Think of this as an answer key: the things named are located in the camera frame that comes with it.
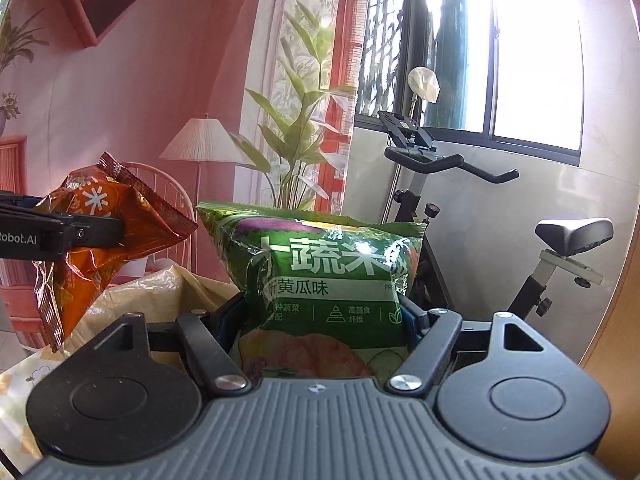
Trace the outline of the cardboard box with plastic liner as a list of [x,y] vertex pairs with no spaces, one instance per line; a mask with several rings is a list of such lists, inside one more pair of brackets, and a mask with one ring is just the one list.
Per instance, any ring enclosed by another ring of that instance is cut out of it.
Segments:
[[141,312],[148,323],[168,323],[192,310],[213,312],[237,292],[231,283],[204,278],[174,264],[102,292],[56,354],[68,358],[126,312]]

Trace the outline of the white cloth on pole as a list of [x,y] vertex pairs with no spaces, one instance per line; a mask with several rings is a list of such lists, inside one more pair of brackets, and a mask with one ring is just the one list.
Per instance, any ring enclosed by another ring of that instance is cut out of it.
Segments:
[[439,82],[436,74],[427,67],[416,66],[408,73],[408,86],[422,101],[436,103],[439,96]]

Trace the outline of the wooden headboard panel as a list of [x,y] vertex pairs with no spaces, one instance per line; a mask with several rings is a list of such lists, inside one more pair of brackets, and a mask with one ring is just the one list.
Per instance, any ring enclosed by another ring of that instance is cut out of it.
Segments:
[[611,304],[584,359],[611,402],[597,459],[618,478],[639,477],[639,240],[631,243]]

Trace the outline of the printed room backdrop cloth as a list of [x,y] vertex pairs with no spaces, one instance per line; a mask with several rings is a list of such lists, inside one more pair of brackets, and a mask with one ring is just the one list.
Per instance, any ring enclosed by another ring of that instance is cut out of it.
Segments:
[[368,0],[1,0],[1,186],[343,208]]

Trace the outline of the orange snack bag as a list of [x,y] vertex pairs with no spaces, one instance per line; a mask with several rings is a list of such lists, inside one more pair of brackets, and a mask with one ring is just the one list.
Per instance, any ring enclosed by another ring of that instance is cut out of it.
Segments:
[[63,222],[54,261],[36,260],[35,294],[46,341],[58,350],[131,260],[186,240],[196,223],[110,153],[72,171],[37,206]]

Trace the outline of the green vegetable chips bag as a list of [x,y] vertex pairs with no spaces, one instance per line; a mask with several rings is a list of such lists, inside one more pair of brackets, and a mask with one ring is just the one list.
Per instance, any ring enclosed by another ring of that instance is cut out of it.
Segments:
[[252,382],[385,382],[408,358],[398,297],[416,276],[423,224],[215,202],[198,215],[248,304],[232,349]]

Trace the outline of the window with black frame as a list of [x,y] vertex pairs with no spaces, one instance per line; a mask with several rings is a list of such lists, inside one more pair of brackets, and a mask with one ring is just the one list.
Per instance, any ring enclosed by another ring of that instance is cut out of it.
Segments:
[[[416,66],[436,103],[408,86]],[[412,116],[437,140],[577,165],[584,55],[576,0],[368,0],[356,125]]]

